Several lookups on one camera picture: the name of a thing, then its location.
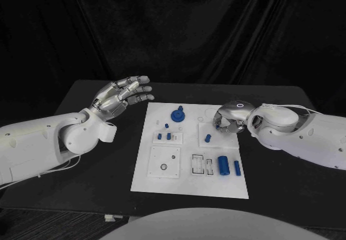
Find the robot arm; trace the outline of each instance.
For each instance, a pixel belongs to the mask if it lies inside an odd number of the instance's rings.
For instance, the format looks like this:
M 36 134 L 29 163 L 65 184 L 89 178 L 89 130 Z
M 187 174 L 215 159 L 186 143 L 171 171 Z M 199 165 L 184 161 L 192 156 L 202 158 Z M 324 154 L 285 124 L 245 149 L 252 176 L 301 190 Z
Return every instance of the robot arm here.
M 92 104 L 79 113 L 68 113 L 19 122 L 0 128 L 0 185 L 24 180 L 89 152 L 98 140 L 111 143 L 117 127 L 107 122 L 133 105 L 154 96 L 147 76 L 110 82 Z
M 245 101 L 232 101 L 218 109 L 213 125 L 225 133 L 242 132 L 246 125 L 251 136 L 267 148 L 284 150 L 324 167 L 346 170 L 346 118 L 316 111 L 298 115 L 283 106 L 306 109 L 298 105 L 274 104 L 254 107 Z

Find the white platform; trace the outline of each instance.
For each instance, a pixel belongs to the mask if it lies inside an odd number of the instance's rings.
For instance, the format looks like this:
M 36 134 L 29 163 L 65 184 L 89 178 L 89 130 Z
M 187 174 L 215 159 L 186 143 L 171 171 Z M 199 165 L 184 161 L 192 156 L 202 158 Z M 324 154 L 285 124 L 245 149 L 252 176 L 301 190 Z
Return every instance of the white platform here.
M 174 122 L 170 116 L 179 106 L 183 106 L 184 120 Z M 133 192 L 249 198 L 236 134 L 221 133 L 212 127 L 213 114 L 219 107 L 221 105 L 148 103 L 131 182 Z M 205 142 L 206 132 L 210 134 L 209 143 Z M 173 133 L 182 133 L 182 141 L 179 137 L 177 139 L 171 137 L 167 141 L 166 133 L 171 133 L 171 136 L 174 136 Z M 177 149 L 180 154 L 173 158 L 173 152 Z M 210 167 L 206 166 L 206 159 L 212 159 L 212 176 L 206 171 L 202 175 L 192 174 L 193 155 L 203 156 L 205 168 Z M 219 156 L 228 157 L 229 175 L 219 174 Z M 235 160 L 239 161 L 241 176 L 235 173 Z

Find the floor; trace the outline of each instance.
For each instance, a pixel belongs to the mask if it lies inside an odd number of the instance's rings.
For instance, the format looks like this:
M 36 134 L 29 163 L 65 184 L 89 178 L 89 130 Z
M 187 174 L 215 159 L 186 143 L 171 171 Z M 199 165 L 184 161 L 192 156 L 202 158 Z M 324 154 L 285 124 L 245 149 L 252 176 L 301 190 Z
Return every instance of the floor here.
M 3 209 L 1 240 L 98 240 L 131 221 L 128 217 L 105 222 L 91 213 Z M 346 240 L 346 230 L 306 228 L 329 240 Z

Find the blue object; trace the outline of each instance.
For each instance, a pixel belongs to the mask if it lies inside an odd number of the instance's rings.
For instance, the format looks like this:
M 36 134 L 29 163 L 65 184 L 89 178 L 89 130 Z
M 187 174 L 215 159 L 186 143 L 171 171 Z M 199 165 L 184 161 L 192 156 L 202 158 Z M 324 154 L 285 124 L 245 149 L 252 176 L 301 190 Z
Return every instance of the blue object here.
M 229 175 L 229 160 L 226 156 L 218 157 L 219 175 Z
M 241 176 L 242 173 L 241 173 L 241 167 L 239 167 L 239 162 L 238 161 L 233 161 L 233 167 L 235 167 L 235 174 L 236 174 L 236 176 Z
M 206 135 L 206 138 L 205 138 L 205 142 L 206 142 L 206 143 L 209 143 L 209 142 L 210 142 L 210 137 L 212 137 L 212 135 L 210 135 L 210 134 L 208 134 L 208 135 Z
M 186 119 L 186 114 L 183 112 L 183 106 L 179 106 L 177 110 L 174 110 L 171 112 L 170 118 L 176 123 L 180 123 Z

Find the table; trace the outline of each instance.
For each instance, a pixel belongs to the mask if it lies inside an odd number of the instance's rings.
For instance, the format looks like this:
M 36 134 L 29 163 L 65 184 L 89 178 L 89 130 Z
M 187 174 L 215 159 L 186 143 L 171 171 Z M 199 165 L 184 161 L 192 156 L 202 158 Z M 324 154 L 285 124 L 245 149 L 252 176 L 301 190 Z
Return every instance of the table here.
M 55 115 L 91 105 L 108 81 L 78 80 Z M 154 102 L 222 105 L 231 100 L 295 104 L 314 108 L 294 86 L 150 83 Z M 179 208 L 223 208 L 261 214 L 301 227 L 346 228 L 346 171 L 267 149 L 248 131 L 238 134 L 249 199 L 131 192 L 147 102 L 128 106 L 110 122 L 112 143 L 98 142 L 69 170 L 45 174 L 9 187 L 0 208 L 146 216 Z

